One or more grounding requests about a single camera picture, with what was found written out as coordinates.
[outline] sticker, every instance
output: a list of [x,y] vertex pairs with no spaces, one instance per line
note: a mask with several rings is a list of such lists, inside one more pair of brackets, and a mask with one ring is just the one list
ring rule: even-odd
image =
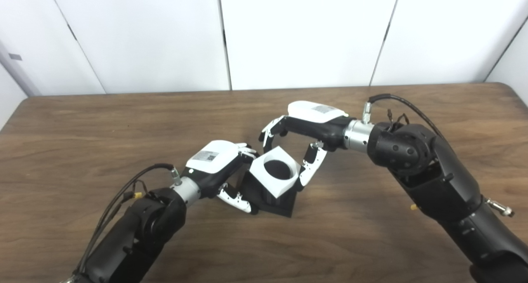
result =
[[324,104],[320,104],[319,106],[315,106],[311,109],[323,114],[337,110],[337,108],[334,108],[333,106],[325,106]]
[[207,161],[210,163],[218,156],[218,154],[218,152],[202,150],[196,153],[196,155],[194,155],[191,160]]

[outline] black wire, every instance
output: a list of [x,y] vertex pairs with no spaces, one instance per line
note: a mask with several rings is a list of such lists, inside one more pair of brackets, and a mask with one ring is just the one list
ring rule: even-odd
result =
[[407,99],[404,99],[403,97],[398,97],[396,95],[392,95],[390,93],[383,93],[383,94],[375,95],[373,97],[369,97],[368,102],[375,103],[381,99],[394,99],[394,100],[397,100],[398,102],[405,104],[406,106],[411,108],[411,110],[413,110],[416,114],[418,114],[418,116],[420,116],[420,118],[423,119],[439,137],[445,140],[440,130],[434,125],[434,123],[432,123],[432,121],[426,116],[426,114],[424,114],[420,109],[418,109],[415,105],[413,105]]
[[152,165],[152,166],[149,166],[147,167],[146,169],[142,170],[141,172],[139,172],[136,176],[134,176],[132,179],[130,179],[130,181],[128,181],[122,188],[121,190],[113,197],[113,199],[111,200],[110,204],[106,207],[106,209],[104,210],[104,212],[102,213],[102,216],[101,218],[99,219],[99,222],[97,223],[97,226],[96,226],[96,229],[94,230],[94,234],[92,234],[92,238],[90,239],[90,242],[88,243],[88,246],[86,247],[86,250],[85,250],[85,253],[82,255],[82,258],[81,258],[81,261],[79,261],[79,265],[77,267],[77,272],[85,272],[85,268],[86,268],[86,261],[88,259],[88,256],[90,255],[90,253],[92,252],[92,249],[94,248],[94,245],[95,243],[97,242],[97,239],[99,238],[99,236],[102,234],[102,231],[104,230],[104,228],[106,227],[106,225],[108,225],[108,223],[111,221],[111,218],[113,216],[115,216],[115,214],[117,213],[117,210],[119,210],[121,204],[118,204],[118,206],[116,207],[117,209],[115,209],[115,213],[112,212],[111,214],[111,218],[107,218],[108,216],[108,213],[110,212],[110,210],[112,209],[112,207],[114,206],[114,204],[117,202],[117,200],[119,199],[119,197],[121,197],[121,195],[123,195],[123,193],[134,183],[137,182],[138,178],[140,178],[141,176],[143,176],[144,174],[146,174],[147,172],[150,172],[151,170],[156,170],[157,168],[165,168],[167,170],[172,170],[174,168],[173,165],[169,164],[169,163],[156,163],[155,165]]
[[141,185],[143,186],[143,191],[145,191],[145,194],[149,193],[149,191],[147,190],[147,184],[145,184],[145,182],[143,180],[136,180],[134,182],[134,188],[132,189],[134,192],[136,191],[136,183],[140,182]]

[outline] cable connector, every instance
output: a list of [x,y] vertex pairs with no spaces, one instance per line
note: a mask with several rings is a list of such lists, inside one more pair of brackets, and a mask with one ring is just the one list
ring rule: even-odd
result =
[[490,206],[490,208],[494,210],[498,210],[500,215],[508,216],[508,217],[513,217],[513,215],[515,215],[515,212],[513,212],[512,208],[505,206],[505,205],[501,205],[494,200],[490,200],[489,198],[484,198],[484,202],[488,206]]
[[170,170],[170,175],[172,176],[172,182],[174,186],[179,186],[182,184],[182,179],[180,178],[179,173],[176,170],[176,168],[173,168],[172,170]]
[[365,106],[363,107],[363,117],[362,117],[362,123],[367,124],[370,122],[370,114],[372,111],[372,103],[366,102]]

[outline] white wall panel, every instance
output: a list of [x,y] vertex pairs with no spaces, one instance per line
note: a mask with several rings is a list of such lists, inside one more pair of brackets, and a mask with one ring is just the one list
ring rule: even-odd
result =
[[0,130],[26,97],[15,80],[0,65]]
[[228,90],[218,0],[57,0],[109,93]]
[[486,81],[511,86],[528,104],[528,24],[524,24]]
[[221,0],[233,89],[368,85],[396,0]]
[[528,0],[398,0],[372,85],[481,82]]
[[0,0],[0,63],[33,95],[104,93],[53,0]]

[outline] wood grain tabletop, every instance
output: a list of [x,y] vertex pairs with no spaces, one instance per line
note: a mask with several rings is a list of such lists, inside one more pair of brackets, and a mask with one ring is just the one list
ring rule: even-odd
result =
[[[528,242],[528,110],[503,84],[31,97],[0,131],[0,282],[69,277],[111,197],[152,163],[181,170],[216,139],[262,151],[260,130],[288,103],[360,116],[378,93],[423,110],[482,193],[515,209],[501,220]],[[372,121],[386,120],[387,108],[423,123],[394,101],[379,102]],[[310,142],[289,134],[275,145],[300,162]],[[144,180],[149,189],[170,184],[163,171]],[[338,150],[298,194],[291,219],[196,202],[144,282],[472,282],[454,242],[411,204],[385,169]]]

